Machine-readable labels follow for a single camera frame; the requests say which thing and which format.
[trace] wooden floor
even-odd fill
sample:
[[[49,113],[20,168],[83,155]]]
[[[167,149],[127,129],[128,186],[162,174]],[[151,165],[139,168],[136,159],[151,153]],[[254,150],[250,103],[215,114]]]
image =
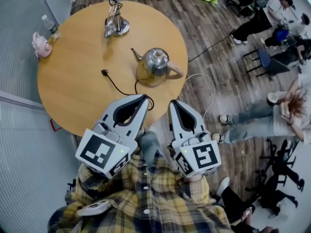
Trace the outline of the wooden floor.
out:
[[[78,4],[89,6],[101,1],[106,0],[76,0],[73,6]],[[219,0],[217,6],[200,0],[142,0],[142,2],[161,11],[172,20],[184,37],[188,59],[192,59],[210,45],[224,39],[233,29],[247,21],[226,8],[225,0]],[[227,126],[222,126],[218,122],[219,114],[237,113],[254,101],[266,98],[269,92],[286,90],[297,76],[296,70],[279,74],[273,80],[268,76],[257,78],[256,74],[261,73],[262,69],[250,74],[245,73],[257,63],[253,63],[253,58],[250,56],[244,59],[241,57],[262,47],[259,39],[266,38],[269,33],[267,31],[250,36],[249,44],[246,46],[237,46],[228,37],[189,64],[188,76],[204,73],[211,78],[216,87],[214,101],[205,117],[206,126],[211,133],[223,132],[227,129]],[[196,76],[185,83],[179,100],[203,114],[211,101],[212,94],[213,88],[208,78]],[[159,129],[160,143],[165,147],[172,140],[167,115],[157,121],[155,126]],[[280,141],[279,138],[274,139],[275,143]],[[233,190],[241,198],[248,198],[250,194],[245,192],[245,187],[256,183],[255,170],[266,164],[259,160],[262,154],[268,153],[266,139],[251,139],[232,145],[222,144],[219,148],[223,164],[207,178],[211,190],[215,191],[219,182],[225,176],[229,176]]]

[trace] pink toy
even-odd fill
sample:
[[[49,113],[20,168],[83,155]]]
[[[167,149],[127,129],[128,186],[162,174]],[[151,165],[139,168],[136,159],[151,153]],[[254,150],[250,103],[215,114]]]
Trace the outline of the pink toy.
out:
[[[32,46],[35,49],[37,58],[46,58],[52,52],[52,46],[48,43],[46,38],[40,36],[38,32],[33,35]]]

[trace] round wooden table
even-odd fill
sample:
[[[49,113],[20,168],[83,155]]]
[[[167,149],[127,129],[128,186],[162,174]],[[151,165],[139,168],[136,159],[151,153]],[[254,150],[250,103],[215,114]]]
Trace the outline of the round wooden table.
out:
[[[102,69],[109,70],[121,91],[135,93],[137,62],[131,48],[140,55],[151,48],[162,48],[184,71],[183,78],[166,80],[155,88],[137,84],[138,93],[147,94],[155,102],[143,127],[159,119],[183,87],[188,57],[179,30],[152,7],[132,1],[121,3],[121,15],[130,22],[128,34],[104,38],[109,3],[98,3],[69,17],[59,27],[61,37],[51,43],[52,54],[40,60],[37,81],[42,103],[51,118],[73,134],[82,136],[86,128],[92,129],[107,105],[124,97],[101,74]]]

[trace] coffee cup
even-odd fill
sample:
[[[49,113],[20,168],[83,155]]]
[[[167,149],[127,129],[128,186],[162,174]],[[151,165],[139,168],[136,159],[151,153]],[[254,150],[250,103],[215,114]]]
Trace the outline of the coffee cup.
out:
[[[270,106],[275,106],[276,103],[278,101],[278,97],[275,93],[273,92],[270,92],[267,96],[267,103],[270,105]]]

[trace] yellow plaid shirt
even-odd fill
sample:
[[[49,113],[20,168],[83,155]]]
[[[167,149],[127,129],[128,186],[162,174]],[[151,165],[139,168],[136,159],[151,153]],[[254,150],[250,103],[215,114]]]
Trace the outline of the yellow plaid shirt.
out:
[[[70,233],[78,223],[81,233],[232,232],[223,208],[209,196],[205,176],[183,183],[182,176],[158,153],[150,170],[141,156],[134,155],[112,180],[81,165],[76,186],[65,199],[69,204],[49,220],[51,233]],[[112,205],[106,212],[84,217],[76,214],[102,199]]]

